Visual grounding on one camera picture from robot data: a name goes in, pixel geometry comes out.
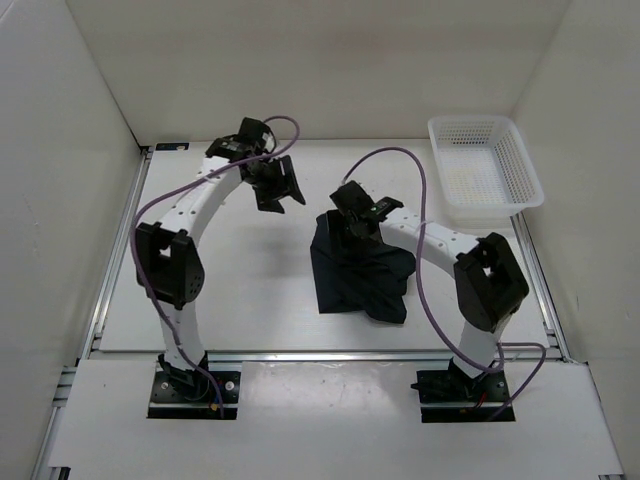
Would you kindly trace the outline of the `dark navy sport shorts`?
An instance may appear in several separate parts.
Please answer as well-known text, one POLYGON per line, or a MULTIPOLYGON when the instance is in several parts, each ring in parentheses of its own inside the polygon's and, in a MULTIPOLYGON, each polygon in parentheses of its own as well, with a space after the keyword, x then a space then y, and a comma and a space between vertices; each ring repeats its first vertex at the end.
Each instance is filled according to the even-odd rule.
POLYGON ((376 246, 362 255, 342 255, 331 244, 329 210, 316 218, 310 245, 318 311, 321 314, 363 312, 371 319, 402 325, 407 318, 404 296, 416 271, 413 253, 376 246))

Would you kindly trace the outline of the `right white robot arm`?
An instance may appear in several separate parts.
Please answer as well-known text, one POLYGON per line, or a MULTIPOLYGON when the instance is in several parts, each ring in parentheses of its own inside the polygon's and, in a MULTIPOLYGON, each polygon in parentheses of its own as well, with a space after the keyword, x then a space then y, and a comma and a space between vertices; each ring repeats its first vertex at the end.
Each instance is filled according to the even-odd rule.
POLYGON ((509 242, 498 233, 485 237, 456 233, 423 219, 401 202, 385 197, 378 202, 339 206, 350 245, 390 246, 415 255, 448 274, 455 284, 458 309, 465 320, 460 341, 453 344, 425 312, 441 340, 453 352, 457 368, 449 387, 460 399, 470 400, 486 384, 484 373, 494 373, 498 344, 512 316, 529 294, 529 285, 509 242))

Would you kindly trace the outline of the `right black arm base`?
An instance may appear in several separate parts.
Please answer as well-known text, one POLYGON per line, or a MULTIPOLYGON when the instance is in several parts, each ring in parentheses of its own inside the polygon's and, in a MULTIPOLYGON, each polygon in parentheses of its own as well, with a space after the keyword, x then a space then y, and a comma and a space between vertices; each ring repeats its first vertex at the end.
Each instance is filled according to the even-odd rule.
POLYGON ((503 372, 469 379, 451 366, 419 370, 411 388, 418 394, 421 422, 426 424, 514 422, 510 391, 503 372))

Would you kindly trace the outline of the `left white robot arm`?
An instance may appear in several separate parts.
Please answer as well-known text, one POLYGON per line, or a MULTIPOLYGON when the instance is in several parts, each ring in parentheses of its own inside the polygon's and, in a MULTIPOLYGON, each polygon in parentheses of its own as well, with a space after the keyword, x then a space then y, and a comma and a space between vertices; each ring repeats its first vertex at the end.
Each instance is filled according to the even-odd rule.
POLYGON ((202 370, 206 352, 195 310, 205 281, 198 244, 209 222, 242 184, 252 188, 257 209, 263 212, 283 214, 281 200, 287 197, 306 203, 292 160, 277 155, 277 145, 272 133, 255 139, 235 134, 215 140, 196 174, 198 185, 181 192, 158 221, 136 227, 135 251, 141 267, 137 280, 149 284, 162 309, 166 351, 160 364, 177 372, 175 388, 188 400, 202 398, 210 386, 210 377, 202 370))

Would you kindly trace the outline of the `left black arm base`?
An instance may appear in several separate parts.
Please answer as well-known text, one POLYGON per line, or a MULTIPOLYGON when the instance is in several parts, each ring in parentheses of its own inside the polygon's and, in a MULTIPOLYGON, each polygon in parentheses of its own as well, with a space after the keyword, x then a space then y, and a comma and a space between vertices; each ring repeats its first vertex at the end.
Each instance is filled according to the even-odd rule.
POLYGON ((197 387, 184 386, 157 367, 149 396, 147 417, 171 420, 236 420, 241 372, 218 370, 213 371, 212 375, 220 389, 223 409, 220 409, 216 390, 208 380, 204 380, 204 384, 197 387))

